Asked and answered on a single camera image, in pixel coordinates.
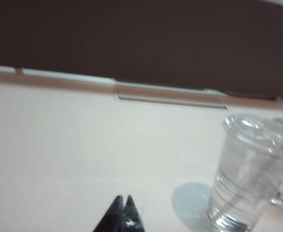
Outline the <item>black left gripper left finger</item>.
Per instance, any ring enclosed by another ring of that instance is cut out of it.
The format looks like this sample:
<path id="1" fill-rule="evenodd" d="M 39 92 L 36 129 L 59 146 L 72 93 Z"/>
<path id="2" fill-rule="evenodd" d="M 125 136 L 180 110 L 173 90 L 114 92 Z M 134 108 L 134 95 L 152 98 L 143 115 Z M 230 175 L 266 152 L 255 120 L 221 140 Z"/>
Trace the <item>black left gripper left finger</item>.
<path id="1" fill-rule="evenodd" d="M 118 195 L 113 200 L 93 232 L 119 232 L 121 229 L 123 211 L 123 196 Z"/>

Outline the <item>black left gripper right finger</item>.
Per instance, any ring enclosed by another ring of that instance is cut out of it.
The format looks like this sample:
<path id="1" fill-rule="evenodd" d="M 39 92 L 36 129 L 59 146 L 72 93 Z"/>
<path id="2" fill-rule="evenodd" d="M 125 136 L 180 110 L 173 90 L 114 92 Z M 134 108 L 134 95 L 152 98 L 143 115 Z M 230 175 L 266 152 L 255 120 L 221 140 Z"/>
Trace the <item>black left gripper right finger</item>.
<path id="1" fill-rule="evenodd" d="M 126 205 L 122 211 L 121 231 L 145 232 L 140 214 L 131 195 L 128 195 Z"/>

